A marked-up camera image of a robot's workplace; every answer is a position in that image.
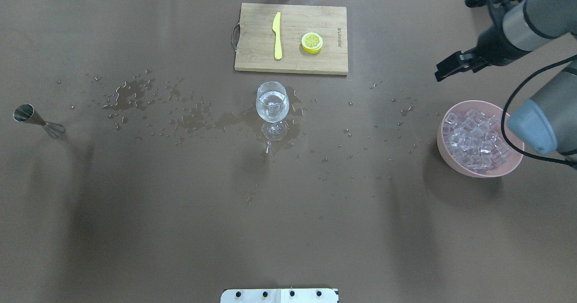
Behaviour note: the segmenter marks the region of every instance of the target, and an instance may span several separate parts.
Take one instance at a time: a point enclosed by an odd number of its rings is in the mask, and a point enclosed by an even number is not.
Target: brown table surface
[[[502,106],[572,38],[437,83],[486,9],[287,0],[348,8],[349,75],[244,73],[229,43],[242,2],[276,1],[0,0],[2,301],[214,303],[290,286],[342,302],[575,301],[575,171],[525,158],[474,179],[435,144],[450,106]],[[254,98],[270,80],[301,101],[266,154]],[[103,109],[124,81],[138,108]],[[65,135],[15,122],[24,103]]]

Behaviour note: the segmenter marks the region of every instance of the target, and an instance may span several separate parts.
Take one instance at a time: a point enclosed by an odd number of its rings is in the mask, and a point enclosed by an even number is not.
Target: ice cube
[[[477,113],[477,115],[474,117],[475,121],[480,123],[480,122],[486,122],[487,120],[489,120],[489,115],[485,114],[484,112],[480,111]]]
[[[489,123],[491,128],[494,128],[501,124],[501,118],[498,118],[497,116],[493,115],[489,118],[489,120],[487,120],[487,122]]]
[[[491,165],[493,165],[493,161],[487,155],[481,156],[481,168],[482,169],[491,169]]]
[[[443,122],[441,132],[443,133],[443,135],[449,135],[449,133],[451,132],[451,125],[447,122]]]
[[[463,122],[463,128],[467,131],[472,131],[476,128],[476,121],[473,118],[467,117]]]
[[[477,112],[476,110],[474,110],[474,109],[469,109],[469,110],[467,110],[467,112],[465,113],[465,116],[474,119],[477,114],[478,114],[478,112]]]
[[[459,121],[459,115],[456,114],[455,112],[450,112],[445,117],[445,122],[447,122],[451,125],[456,124],[456,122],[458,122],[458,121]]]
[[[471,139],[468,137],[467,138],[461,137],[459,139],[459,147],[463,151],[469,150],[471,148]]]
[[[503,165],[505,162],[507,162],[507,159],[505,159],[505,158],[504,158],[501,154],[499,154],[499,153],[493,153],[493,154],[491,155],[491,160],[492,160],[493,162],[495,162],[495,165],[496,165],[497,167],[499,167],[499,166]]]
[[[485,132],[482,130],[482,128],[479,128],[479,127],[473,128],[471,131],[471,137],[478,138],[478,139],[483,137],[484,134],[485,134]]]
[[[483,141],[480,146],[480,153],[491,153],[493,151],[493,142]]]

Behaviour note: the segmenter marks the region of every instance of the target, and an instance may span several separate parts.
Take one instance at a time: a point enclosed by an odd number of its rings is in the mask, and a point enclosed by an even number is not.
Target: jigger
[[[64,126],[43,120],[31,104],[23,104],[16,108],[14,110],[14,120],[40,125],[51,138],[58,138],[64,134]]]

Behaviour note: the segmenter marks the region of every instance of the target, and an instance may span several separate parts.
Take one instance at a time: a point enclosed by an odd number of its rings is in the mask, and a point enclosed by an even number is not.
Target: lemon slice
[[[301,46],[309,54],[318,54],[323,48],[323,38],[315,32],[307,32],[301,39]]]

